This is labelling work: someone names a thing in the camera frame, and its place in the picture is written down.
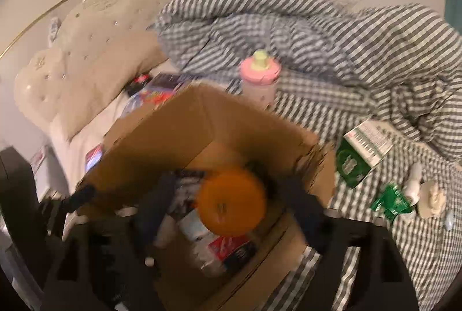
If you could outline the green foil snack bag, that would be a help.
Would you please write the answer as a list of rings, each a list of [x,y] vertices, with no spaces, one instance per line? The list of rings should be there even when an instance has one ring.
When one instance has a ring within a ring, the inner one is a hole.
[[[387,221],[391,223],[397,216],[413,211],[413,206],[408,202],[399,186],[394,183],[388,183],[382,187],[370,208],[374,212],[382,212]]]

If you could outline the beige tape roll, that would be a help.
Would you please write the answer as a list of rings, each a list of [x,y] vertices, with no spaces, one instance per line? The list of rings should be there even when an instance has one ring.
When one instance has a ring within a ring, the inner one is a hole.
[[[420,199],[417,203],[420,218],[438,217],[444,207],[446,207],[445,190],[434,180],[423,183],[420,187]]]

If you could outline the green white medicine box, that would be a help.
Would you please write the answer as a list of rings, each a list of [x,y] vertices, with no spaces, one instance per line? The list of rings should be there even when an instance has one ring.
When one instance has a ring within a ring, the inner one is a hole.
[[[385,158],[392,142],[368,119],[346,132],[336,152],[336,169],[346,185],[354,189]]]

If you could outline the orange round lid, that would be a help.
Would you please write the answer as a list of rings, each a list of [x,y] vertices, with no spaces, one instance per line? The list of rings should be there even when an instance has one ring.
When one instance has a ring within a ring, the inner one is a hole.
[[[265,218],[263,183],[245,169],[228,169],[206,177],[195,200],[200,221],[214,234],[238,237]]]

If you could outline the small pale blue case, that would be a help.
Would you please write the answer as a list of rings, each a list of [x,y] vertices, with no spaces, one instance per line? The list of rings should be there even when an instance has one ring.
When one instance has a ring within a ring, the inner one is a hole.
[[[446,213],[444,226],[445,226],[445,229],[447,231],[451,231],[453,229],[453,226],[454,226],[454,214],[453,214],[452,210],[449,210]]]

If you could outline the white plastic plug-in bottle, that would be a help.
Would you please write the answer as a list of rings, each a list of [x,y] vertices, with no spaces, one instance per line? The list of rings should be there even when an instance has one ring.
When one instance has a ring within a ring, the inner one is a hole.
[[[414,163],[409,170],[409,176],[403,186],[403,194],[411,206],[420,200],[420,181],[422,178],[422,166],[420,162]]]

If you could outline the grey checked bed sheet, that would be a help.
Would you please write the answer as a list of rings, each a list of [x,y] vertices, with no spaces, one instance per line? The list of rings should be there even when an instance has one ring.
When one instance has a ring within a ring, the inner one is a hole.
[[[274,111],[313,129],[321,142],[338,143],[345,132],[366,119],[363,101],[363,96],[354,97],[342,87],[285,71],[278,83]],[[446,207],[454,214],[454,226],[446,230],[445,216],[440,215],[429,219],[414,216],[408,223],[397,218],[390,228],[409,269],[420,309],[432,310],[461,269],[461,167],[427,145],[409,140],[387,122],[375,124],[392,141],[391,151],[357,188],[350,189],[336,179],[329,205],[346,218],[369,222],[379,215],[370,206],[380,186],[402,184],[410,166],[420,162],[423,179],[436,181],[446,190]]]

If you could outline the brown cardboard box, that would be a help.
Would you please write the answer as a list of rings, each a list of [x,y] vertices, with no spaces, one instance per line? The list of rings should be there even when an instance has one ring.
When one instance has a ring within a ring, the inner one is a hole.
[[[105,154],[83,178],[96,196],[79,209],[92,220],[139,203],[161,173],[218,171],[256,161],[272,175],[307,162],[305,189],[327,205],[335,192],[335,151],[317,136],[216,88],[187,86],[159,108],[141,107],[107,133]],[[269,204],[255,231],[258,250],[234,276],[206,277],[192,262],[191,243],[176,234],[154,252],[155,284],[168,310],[255,310],[294,269],[305,240],[284,203]]]

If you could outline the red black packet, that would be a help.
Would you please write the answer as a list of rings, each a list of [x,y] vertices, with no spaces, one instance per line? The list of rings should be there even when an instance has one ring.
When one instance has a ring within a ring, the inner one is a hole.
[[[151,80],[152,77],[149,73],[142,73],[132,79],[132,81],[128,82],[124,86],[123,91],[131,97],[141,91]]]

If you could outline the grey checked duvet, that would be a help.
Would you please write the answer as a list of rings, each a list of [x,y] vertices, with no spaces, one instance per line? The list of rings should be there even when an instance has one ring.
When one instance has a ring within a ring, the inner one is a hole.
[[[461,158],[461,35],[418,3],[354,11],[337,0],[172,0],[151,28],[181,71],[237,81],[263,49],[280,91],[391,123]]]

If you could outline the cream tufted headboard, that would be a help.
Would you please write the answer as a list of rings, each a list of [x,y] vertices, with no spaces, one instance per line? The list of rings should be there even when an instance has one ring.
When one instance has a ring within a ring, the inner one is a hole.
[[[16,76],[18,109],[44,133],[59,120],[73,138],[135,76],[167,60],[151,25],[170,1],[82,0]]]

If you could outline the pink baby bottle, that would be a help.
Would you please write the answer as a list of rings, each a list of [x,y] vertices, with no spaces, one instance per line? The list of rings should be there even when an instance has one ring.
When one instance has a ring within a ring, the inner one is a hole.
[[[242,94],[260,108],[270,108],[276,98],[281,65],[264,49],[254,51],[240,64]]]

